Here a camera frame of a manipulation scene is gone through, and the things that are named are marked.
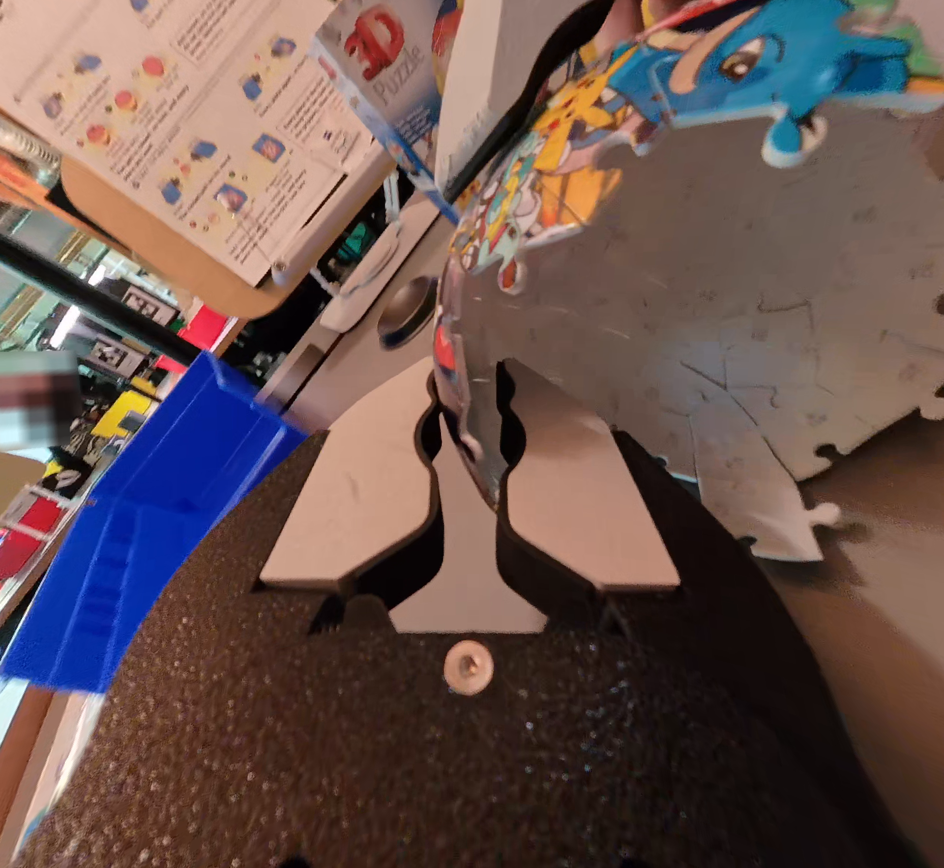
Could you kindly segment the blue plastic bin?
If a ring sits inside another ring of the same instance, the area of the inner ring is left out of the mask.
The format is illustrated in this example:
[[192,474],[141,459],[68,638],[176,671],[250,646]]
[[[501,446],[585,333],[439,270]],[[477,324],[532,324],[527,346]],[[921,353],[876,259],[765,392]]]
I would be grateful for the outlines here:
[[95,483],[2,658],[2,677],[104,694],[170,579],[307,439],[201,354]]

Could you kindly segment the red bin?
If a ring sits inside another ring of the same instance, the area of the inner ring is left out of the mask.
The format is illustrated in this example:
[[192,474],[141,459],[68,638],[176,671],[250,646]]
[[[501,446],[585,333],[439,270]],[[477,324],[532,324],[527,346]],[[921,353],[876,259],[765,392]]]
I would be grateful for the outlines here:
[[49,498],[30,495],[8,509],[6,520],[17,529],[2,525],[1,582],[16,577],[59,524],[63,508]]

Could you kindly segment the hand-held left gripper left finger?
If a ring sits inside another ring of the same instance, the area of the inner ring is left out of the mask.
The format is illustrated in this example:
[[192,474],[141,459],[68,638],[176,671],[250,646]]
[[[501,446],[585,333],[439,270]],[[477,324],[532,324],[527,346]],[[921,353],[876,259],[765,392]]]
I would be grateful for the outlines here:
[[421,538],[441,520],[432,359],[363,395],[328,428],[271,553],[267,588],[406,599],[435,577]]

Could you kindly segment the cartoon print puzzle box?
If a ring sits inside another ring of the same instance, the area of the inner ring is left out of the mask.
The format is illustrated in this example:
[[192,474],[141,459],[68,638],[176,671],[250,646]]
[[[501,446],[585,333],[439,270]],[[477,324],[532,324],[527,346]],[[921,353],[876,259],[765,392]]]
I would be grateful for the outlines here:
[[434,182],[442,95],[466,0],[340,0],[311,54],[395,164],[446,218]]

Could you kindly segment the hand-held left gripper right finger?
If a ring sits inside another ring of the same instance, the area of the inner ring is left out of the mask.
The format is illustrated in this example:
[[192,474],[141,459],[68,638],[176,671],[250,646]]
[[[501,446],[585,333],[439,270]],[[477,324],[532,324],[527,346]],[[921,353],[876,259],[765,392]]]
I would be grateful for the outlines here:
[[611,427],[519,360],[504,361],[500,510],[511,538],[596,593],[662,593],[679,571]]

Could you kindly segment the yellow box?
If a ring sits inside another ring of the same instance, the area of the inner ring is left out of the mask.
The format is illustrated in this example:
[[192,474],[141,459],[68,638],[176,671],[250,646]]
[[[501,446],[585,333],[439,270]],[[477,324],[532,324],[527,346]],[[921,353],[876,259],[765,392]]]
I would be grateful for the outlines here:
[[158,405],[159,399],[153,393],[135,388],[125,390],[94,423],[90,434],[104,439],[132,434]]

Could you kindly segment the white rounded plate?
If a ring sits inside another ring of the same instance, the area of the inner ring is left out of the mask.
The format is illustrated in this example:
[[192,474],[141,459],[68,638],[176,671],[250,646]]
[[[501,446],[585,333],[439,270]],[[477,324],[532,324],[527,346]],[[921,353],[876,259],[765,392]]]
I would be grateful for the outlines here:
[[318,323],[335,334],[351,330],[387,288],[400,266],[407,260],[429,223],[419,210],[403,213],[374,242],[340,291],[322,311]]

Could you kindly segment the wooden clipboard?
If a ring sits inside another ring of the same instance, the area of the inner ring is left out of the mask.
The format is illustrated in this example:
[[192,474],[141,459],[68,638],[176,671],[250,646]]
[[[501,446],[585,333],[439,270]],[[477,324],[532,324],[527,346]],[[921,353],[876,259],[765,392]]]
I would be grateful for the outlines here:
[[252,286],[82,163],[65,157],[60,181],[72,206],[119,252],[222,315],[264,317],[280,308],[307,277],[302,273],[284,287],[267,277]]

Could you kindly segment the black metal pole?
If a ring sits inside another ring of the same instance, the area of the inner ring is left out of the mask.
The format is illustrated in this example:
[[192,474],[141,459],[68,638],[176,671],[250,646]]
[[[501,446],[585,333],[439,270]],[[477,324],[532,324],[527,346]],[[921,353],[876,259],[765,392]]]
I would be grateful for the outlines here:
[[122,338],[130,338],[159,355],[188,367],[201,349],[132,310],[120,300],[80,280],[60,264],[47,260],[8,237],[1,237],[1,264],[8,272],[43,292],[49,293]]

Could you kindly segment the black white marker tag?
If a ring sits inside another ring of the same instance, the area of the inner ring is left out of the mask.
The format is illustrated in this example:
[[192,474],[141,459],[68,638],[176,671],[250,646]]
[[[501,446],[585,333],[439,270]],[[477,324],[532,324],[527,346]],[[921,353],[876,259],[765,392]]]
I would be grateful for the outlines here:
[[173,305],[134,284],[128,285],[122,296],[122,303],[128,309],[163,327],[174,324],[180,316],[179,310]]
[[85,360],[97,370],[112,376],[131,380],[148,365],[148,355],[134,347],[98,336],[90,345]]

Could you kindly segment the white instruction sheet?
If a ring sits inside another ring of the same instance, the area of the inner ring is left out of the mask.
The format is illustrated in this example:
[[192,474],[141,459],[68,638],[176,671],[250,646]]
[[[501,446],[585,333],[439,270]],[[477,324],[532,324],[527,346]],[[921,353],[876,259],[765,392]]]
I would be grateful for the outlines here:
[[255,287],[374,140],[328,0],[2,0],[2,109]]

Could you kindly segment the cartoon print puzzle ball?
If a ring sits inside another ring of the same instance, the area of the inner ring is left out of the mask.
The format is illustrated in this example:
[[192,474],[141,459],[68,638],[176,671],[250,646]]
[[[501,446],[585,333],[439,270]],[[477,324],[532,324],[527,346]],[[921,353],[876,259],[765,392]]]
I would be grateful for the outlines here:
[[436,385],[491,508],[498,372],[636,438],[769,559],[823,558],[797,484],[942,420],[942,55],[898,0],[690,0],[569,67],[478,176]]

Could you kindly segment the black round ball stand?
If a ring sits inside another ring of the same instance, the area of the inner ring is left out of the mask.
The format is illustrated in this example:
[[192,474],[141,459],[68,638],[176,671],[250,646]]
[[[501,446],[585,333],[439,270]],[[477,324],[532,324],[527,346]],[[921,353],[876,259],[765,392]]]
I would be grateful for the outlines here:
[[438,283],[435,276],[420,275],[395,293],[377,324],[382,349],[393,351],[403,347],[431,321],[437,304]]

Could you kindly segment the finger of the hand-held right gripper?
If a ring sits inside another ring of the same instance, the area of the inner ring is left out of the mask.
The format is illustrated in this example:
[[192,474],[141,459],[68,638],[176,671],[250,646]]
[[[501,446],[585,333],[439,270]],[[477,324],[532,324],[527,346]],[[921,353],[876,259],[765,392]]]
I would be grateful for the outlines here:
[[545,44],[592,0],[465,0],[446,70],[434,182],[447,197],[499,130]]

